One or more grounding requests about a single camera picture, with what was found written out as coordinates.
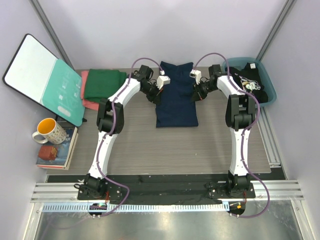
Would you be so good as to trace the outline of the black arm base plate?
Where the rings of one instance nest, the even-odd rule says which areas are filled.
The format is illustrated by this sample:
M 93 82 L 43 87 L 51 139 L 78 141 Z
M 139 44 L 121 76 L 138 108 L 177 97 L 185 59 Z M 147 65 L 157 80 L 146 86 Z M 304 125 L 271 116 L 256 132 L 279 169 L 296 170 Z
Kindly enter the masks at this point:
M 272 168 L 271 173 L 255 173 L 266 185 L 267 181 L 286 180 L 282 168 Z M 227 174 L 158 174 L 158 175 L 110 175 L 111 180 L 130 188 L 130 194 L 160 193 L 178 194 L 191 193 L 196 190 L 213 188 L 213 184 L 227 187 Z M 48 183 L 79 183 L 84 182 L 84 175 L 49 175 Z

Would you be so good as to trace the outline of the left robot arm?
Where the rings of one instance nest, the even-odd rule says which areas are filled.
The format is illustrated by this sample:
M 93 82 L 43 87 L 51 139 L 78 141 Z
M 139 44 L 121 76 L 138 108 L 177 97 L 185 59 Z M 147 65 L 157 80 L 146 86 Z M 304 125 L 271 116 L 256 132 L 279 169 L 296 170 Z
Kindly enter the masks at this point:
M 124 185 L 107 177 L 110 155 L 118 135 L 124 128 L 124 110 L 131 98 L 142 92 L 150 102 L 157 103 L 163 86 L 170 83 L 170 78 L 163 70 L 156 80 L 152 80 L 153 73 L 150 67 L 141 65 L 138 70 L 128 74 L 113 95 L 100 101 L 96 119 L 98 142 L 94 159 L 83 183 L 74 185 L 78 190 L 78 200 L 102 200 L 108 193 L 113 200 L 120 198 L 114 186 L 121 190 Z

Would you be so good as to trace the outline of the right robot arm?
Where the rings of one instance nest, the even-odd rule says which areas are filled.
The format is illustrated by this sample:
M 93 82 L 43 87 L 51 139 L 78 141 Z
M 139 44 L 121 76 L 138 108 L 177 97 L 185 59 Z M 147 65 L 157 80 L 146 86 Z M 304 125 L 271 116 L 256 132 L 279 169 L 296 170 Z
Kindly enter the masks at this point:
M 219 65 L 209 67 L 209 78 L 204 79 L 199 70 L 192 69 L 193 102 L 204 100 L 208 93 L 219 90 L 227 98 L 225 123 L 231 134 L 231 164 L 226 183 L 208 183 L 212 199 L 240 199 L 256 197 L 248 172 L 248 142 L 250 125 L 256 120 L 255 100 L 247 95 L 229 73 L 221 72 Z

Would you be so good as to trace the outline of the navy blue t shirt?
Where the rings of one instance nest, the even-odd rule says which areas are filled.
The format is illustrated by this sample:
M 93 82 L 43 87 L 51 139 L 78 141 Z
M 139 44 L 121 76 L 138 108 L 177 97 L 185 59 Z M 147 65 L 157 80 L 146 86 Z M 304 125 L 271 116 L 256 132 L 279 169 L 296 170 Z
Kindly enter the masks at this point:
M 196 103 L 191 100 L 195 81 L 190 77 L 193 63 L 174 65 L 162 61 L 160 66 L 170 83 L 163 86 L 160 104 L 155 107 L 156 127 L 197 127 Z

